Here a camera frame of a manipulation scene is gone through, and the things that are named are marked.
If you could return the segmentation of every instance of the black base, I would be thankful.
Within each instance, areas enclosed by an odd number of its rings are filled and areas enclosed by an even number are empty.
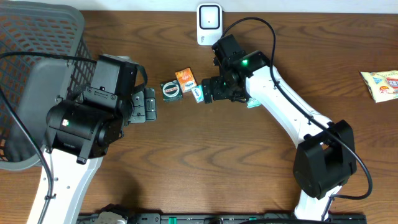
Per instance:
[[[365,215],[330,215],[327,222],[340,224],[367,224]],[[98,214],[79,216],[76,224],[93,224]],[[264,215],[160,215],[140,213],[129,218],[128,224],[239,224],[249,220],[283,218],[295,220],[291,213],[266,213]]]

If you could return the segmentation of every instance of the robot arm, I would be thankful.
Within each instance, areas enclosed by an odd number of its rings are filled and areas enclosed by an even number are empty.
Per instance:
[[[331,122],[329,118],[321,115],[308,105],[286,82],[280,77],[279,72],[274,67],[275,78],[285,92],[300,105],[308,114],[312,115],[317,121],[327,127]],[[279,92],[271,79],[269,67],[264,66],[253,72],[252,77],[246,78],[246,91],[248,94],[260,101],[263,106],[278,120],[287,134],[293,140],[295,147],[304,141],[304,136],[310,134],[314,136],[322,130],[317,126],[310,124],[308,120],[290,104],[286,98]]]
[[[247,54],[233,35],[222,37],[212,49],[216,55],[214,64],[219,66],[220,76],[202,81],[205,103],[211,103],[211,97],[213,100],[240,102],[255,98],[264,105],[297,148],[293,173],[302,193],[295,216],[306,220],[327,219],[329,197],[337,193],[350,175],[356,172],[355,158],[330,139],[326,132],[309,122],[282,95],[271,77],[270,60],[262,52]],[[354,150],[351,127],[344,120],[335,124],[315,111],[286,84],[277,69],[273,69],[274,77],[286,95]]]
[[[135,85],[140,71],[144,83]],[[76,223],[87,188],[112,142],[130,123],[156,119],[154,90],[144,88],[145,70],[132,60],[101,55],[90,85],[59,102],[47,114],[42,151],[53,178],[53,197],[42,223]],[[28,223],[37,223],[45,204],[42,170]]]
[[[308,114],[311,114],[317,121],[327,127],[328,123],[331,122],[329,118],[321,115],[315,111],[310,105],[308,105],[291,87],[279,75],[279,72],[274,67],[275,78],[280,82],[279,85],[284,91],[299,104]],[[253,76],[246,78],[246,90],[248,94],[260,101],[263,106],[273,115],[273,117],[282,125],[282,127],[289,134],[293,140],[295,147],[304,141],[304,136],[310,134],[311,136],[317,135],[322,130],[310,124],[308,120],[294,108],[280,91],[275,88],[274,82],[271,79],[269,67],[264,66],[259,70],[253,72]],[[314,197],[308,196],[303,190],[301,191],[300,201],[294,210],[294,215],[298,219],[303,220],[325,220],[328,218],[326,213],[325,217],[322,217],[325,209],[328,205],[328,199],[331,194],[336,194],[340,190],[341,186],[336,186],[329,190],[325,197],[320,200]]]

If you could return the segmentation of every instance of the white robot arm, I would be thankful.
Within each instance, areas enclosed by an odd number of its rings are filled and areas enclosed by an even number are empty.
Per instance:
[[[88,159],[86,164],[78,164],[76,156],[53,149],[52,153],[44,152],[45,160],[50,166],[54,178],[53,193],[43,224],[76,223],[87,188],[102,163],[103,157]],[[39,188],[30,211],[27,223],[37,224],[47,194],[47,174],[42,169]]]
[[[310,105],[308,105],[291,87],[279,75],[279,72],[274,67],[274,76],[279,81],[279,85],[284,91],[293,99],[298,105],[302,107],[308,114],[311,114],[318,122],[327,127],[327,123],[331,120],[326,116],[321,115],[315,111]],[[260,101],[267,110],[274,116],[276,120],[282,125],[282,127],[289,134],[293,140],[295,147],[304,141],[306,134],[312,136],[322,132],[320,128],[314,124],[310,124],[308,120],[292,106],[290,102],[280,93],[275,87],[274,82],[271,79],[271,74],[268,66],[264,66],[259,70],[253,72],[253,76],[246,78],[246,91]],[[294,214],[298,219],[304,220],[322,220],[327,219],[327,214],[322,217],[323,212],[326,209],[329,196],[336,194],[340,190],[341,186],[329,190],[326,193],[326,197],[322,199],[312,198],[308,196],[303,190],[301,191],[300,201],[295,208]]]

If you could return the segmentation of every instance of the small box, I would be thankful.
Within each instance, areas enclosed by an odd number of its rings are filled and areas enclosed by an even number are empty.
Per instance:
[[[193,87],[197,85],[193,77],[191,68],[186,68],[184,70],[176,72],[175,76],[177,77],[177,80],[180,83],[183,93],[190,91]]]
[[[174,80],[167,83],[161,83],[160,87],[162,88],[163,100],[166,103],[182,99],[182,92],[178,81]]]
[[[203,89],[202,89],[201,85],[193,87],[191,91],[192,91],[192,94],[195,97],[197,103],[200,103],[200,102],[202,102],[204,100],[204,98],[203,98]]]

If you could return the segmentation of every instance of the gray plastic basket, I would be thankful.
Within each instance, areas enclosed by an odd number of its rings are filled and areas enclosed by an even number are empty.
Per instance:
[[[0,53],[31,51],[91,58],[83,40],[84,26],[82,14],[70,6],[0,1]],[[41,146],[44,111],[55,105],[56,98],[70,98],[76,86],[91,83],[94,70],[95,65],[88,62],[9,57],[0,61],[0,85]],[[1,103],[0,169],[22,170],[38,161]]]

